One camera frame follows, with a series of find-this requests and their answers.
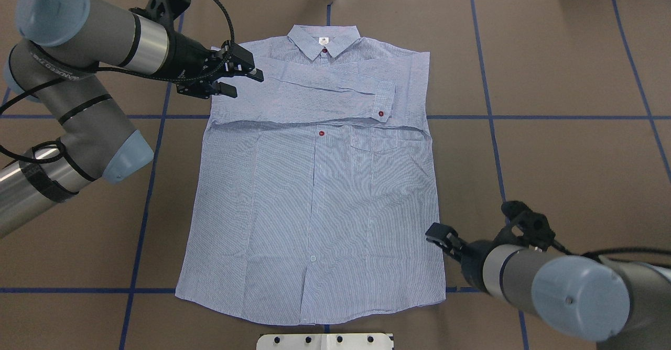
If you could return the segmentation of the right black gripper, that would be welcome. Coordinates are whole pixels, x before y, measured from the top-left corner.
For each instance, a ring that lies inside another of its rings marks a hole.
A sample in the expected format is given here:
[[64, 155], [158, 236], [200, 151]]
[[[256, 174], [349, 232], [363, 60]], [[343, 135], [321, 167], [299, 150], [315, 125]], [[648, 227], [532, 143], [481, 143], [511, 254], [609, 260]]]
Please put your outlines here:
[[463, 278], [473, 288], [485, 288], [483, 268], [493, 242], [476, 240], [471, 243], [463, 240], [451, 226], [433, 223], [426, 231], [426, 241], [438, 246], [444, 254], [453, 259], [460, 259]]

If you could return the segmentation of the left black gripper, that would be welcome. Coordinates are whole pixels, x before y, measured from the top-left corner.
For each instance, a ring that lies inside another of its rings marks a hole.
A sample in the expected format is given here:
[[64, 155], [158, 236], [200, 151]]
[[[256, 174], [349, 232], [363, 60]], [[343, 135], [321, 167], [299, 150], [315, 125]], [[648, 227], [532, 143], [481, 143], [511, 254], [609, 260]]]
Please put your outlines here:
[[264, 75], [254, 63], [253, 54], [232, 40], [224, 43], [224, 51], [207, 49], [196, 40], [178, 32], [169, 35], [166, 56], [166, 78], [183, 95], [209, 99], [225, 95], [236, 99], [237, 88], [218, 82], [222, 77], [247, 77], [264, 82]]

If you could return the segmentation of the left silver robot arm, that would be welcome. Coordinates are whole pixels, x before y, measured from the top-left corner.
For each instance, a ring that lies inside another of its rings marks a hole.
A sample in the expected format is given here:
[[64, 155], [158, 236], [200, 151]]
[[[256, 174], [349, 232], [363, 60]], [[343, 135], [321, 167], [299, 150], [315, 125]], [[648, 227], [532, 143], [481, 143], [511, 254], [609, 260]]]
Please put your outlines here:
[[149, 0], [122, 9], [103, 0], [19, 0], [21, 35], [3, 77], [15, 92], [2, 112], [24, 99], [40, 102], [64, 134], [19, 154], [2, 147], [2, 236], [77, 196], [103, 178], [125, 180], [154, 151], [99, 81], [115, 72], [175, 85], [180, 94], [237, 97], [222, 78], [264, 79], [253, 54], [236, 44], [232, 19], [218, 0], [230, 37], [217, 51], [175, 29], [191, 0]]

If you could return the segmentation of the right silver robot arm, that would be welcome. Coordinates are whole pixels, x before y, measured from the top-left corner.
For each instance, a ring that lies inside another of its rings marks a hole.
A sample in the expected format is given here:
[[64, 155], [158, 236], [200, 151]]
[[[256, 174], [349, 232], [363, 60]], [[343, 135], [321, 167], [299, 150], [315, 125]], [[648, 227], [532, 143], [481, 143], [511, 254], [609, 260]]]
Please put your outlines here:
[[472, 288], [564, 335], [598, 349], [670, 348], [667, 267], [533, 250], [515, 244], [508, 228], [495, 240], [467, 243], [433, 223], [426, 238], [460, 264]]

